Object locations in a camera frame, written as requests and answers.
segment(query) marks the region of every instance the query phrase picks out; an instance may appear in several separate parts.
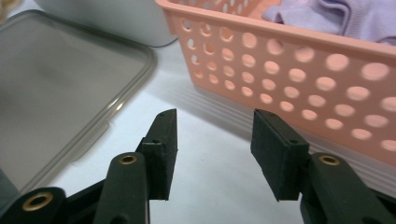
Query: purple cloth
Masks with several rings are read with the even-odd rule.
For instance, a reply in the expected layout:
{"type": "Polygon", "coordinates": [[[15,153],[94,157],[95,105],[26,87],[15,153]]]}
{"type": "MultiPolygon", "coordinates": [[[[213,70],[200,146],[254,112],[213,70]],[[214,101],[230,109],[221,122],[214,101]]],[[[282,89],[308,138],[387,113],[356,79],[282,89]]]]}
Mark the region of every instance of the purple cloth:
{"type": "Polygon", "coordinates": [[[333,35],[396,45],[396,0],[283,0],[262,17],[333,35]]]}

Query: plastic basket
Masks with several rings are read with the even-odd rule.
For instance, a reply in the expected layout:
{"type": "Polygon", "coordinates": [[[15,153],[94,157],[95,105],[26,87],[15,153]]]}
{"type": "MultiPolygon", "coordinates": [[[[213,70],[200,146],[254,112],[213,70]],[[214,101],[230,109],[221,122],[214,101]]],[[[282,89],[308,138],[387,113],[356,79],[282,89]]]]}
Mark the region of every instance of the plastic basket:
{"type": "Polygon", "coordinates": [[[157,0],[191,81],[396,166],[396,48],[261,19],[278,1],[157,0]]]}

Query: pink basket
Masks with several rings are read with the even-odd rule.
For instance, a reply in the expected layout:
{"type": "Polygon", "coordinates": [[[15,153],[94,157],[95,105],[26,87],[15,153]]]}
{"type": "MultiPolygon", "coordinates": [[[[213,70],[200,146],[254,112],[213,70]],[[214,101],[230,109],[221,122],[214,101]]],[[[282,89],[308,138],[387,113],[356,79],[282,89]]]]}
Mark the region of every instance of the pink basket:
{"type": "Polygon", "coordinates": [[[396,48],[261,19],[278,0],[157,0],[191,81],[396,166],[396,48]]]}

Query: gray tray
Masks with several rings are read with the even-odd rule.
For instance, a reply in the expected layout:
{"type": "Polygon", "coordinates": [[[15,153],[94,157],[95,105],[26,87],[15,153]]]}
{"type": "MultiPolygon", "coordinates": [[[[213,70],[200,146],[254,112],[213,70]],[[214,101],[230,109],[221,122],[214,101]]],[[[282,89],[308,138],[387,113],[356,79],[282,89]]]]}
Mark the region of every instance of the gray tray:
{"type": "Polygon", "coordinates": [[[0,215],[82,155],[156,64],[131,41],[25,11],[0,27],[0,215]]]}

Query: white container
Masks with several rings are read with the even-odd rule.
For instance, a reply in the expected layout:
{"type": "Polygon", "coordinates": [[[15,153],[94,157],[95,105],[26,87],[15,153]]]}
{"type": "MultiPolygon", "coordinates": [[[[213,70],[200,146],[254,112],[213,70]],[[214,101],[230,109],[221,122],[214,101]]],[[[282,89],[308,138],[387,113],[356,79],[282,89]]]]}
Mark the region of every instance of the white container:
{"type": "Polygon", "coordinates": [[[176,39],[154,0],[35,0],[53,16],[159,47],[176,39]]]}

